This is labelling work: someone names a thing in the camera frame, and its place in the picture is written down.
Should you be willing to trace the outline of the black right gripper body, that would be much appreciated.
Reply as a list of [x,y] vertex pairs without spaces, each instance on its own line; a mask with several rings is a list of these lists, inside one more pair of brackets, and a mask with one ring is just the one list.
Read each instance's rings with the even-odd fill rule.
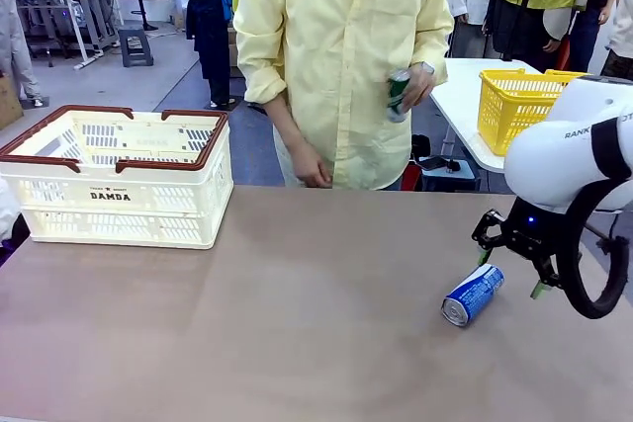
[[502,223],[505,246],[524,258],[547,258],[555,254],[565,216],[546,211],[516,198]]

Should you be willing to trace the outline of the person's left hand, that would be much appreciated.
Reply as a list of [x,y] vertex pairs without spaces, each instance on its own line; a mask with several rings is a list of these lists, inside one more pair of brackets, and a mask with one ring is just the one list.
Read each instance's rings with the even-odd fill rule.
[[409,81],[402,101],[403,114],[428,97],[436,84],[434,69],[426,62],[412,65],[408,73]]

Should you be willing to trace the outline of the person's right hand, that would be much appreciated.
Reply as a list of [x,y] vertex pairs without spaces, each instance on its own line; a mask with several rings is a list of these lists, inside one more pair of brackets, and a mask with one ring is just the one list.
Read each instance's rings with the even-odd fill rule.
[[330,173],[314,148],[302,140],[290,147],[295,175],[309,188],[328,189],[332,185]]

